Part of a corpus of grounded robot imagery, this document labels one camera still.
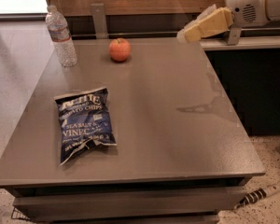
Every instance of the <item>metal bracket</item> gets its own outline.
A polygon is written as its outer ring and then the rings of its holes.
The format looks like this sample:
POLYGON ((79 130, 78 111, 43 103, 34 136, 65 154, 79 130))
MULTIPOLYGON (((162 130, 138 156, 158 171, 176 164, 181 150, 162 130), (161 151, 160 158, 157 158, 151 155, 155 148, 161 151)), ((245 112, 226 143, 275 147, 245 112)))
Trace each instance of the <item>metal bracket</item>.
POLYGON ((94 29, 97 39, 109 38, 105 19, 104 4, 91 4, 91 14, 93 17, 94 29))
POLYGON ((229 34, 225 37, 227 45, 237 45, 241 37, 241 32, 241 27, 232 25, 229 34))

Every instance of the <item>bottle cap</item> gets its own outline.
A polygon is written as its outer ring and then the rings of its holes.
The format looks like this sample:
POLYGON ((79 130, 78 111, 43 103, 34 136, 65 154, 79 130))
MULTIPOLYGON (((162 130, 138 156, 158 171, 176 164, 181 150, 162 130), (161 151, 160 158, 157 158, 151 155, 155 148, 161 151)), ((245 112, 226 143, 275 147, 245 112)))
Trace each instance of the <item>bottle cap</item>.
POLYGON ((57 11, 57 8, 56 8, 55 5, 48 5, 48 6, 47 6, 47 11, 48 11, 48 12, 57 11))

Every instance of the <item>blue snack bag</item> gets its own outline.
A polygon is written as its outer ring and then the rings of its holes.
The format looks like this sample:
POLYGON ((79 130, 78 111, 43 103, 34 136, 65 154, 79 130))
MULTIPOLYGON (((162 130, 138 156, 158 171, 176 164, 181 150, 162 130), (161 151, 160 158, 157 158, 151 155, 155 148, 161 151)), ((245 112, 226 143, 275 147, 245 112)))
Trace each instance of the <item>blue snack bag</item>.
POLYGON ((93 91, 54 97, 62 131, 61 165, 91 147, 115 146, 106 98, 102 87, 93 91))

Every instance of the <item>black surface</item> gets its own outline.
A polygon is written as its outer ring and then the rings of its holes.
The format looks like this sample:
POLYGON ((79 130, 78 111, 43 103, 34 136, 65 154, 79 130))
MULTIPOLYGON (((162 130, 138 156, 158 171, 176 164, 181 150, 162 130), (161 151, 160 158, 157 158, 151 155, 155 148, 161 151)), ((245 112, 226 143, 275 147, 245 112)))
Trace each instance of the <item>black surface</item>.
POLYGON ((280 49, 206 54, 248 134, 280 134, 280 49))

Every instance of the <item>clear water bottle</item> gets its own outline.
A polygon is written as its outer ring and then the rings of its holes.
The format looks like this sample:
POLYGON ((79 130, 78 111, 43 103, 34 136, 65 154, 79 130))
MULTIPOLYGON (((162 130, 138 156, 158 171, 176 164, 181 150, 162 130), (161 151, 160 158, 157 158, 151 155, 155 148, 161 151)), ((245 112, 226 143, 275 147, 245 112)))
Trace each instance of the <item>clear water bottle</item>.
POLYGON ((77 54, 70 35, 67 21, 63 14, 57 11, 56 6, 48 6, 46 25, 54 43, 59 62, 64 67, 77 64, 77 54))

